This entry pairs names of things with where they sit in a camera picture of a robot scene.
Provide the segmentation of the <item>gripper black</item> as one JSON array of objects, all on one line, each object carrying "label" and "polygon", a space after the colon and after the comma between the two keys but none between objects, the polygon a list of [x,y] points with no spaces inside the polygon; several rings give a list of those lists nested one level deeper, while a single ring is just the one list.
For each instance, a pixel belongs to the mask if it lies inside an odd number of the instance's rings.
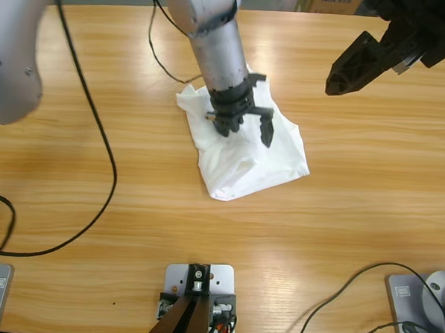
[{"label": "gripper black", "polygon": [[274,139],[273,109],[258,107],[254,99],[253,89],[257,82],[244,81],[240,86],[229,88],[227,91],[210,91],[212,112],[206,117],[213,122],[216,131],[223,137],[230,132],[238,132],[247,114],[259,116],[261,124],[261,142],[266,148],[271,147]]},{"label": "gripper black", "polygon": [[329,96],[358,92],[389,69],[401,74],[417,61],[431,68],[445,59],[445,0],[364,0],[388,22],[380,41],[363,31],[332,64]]}]

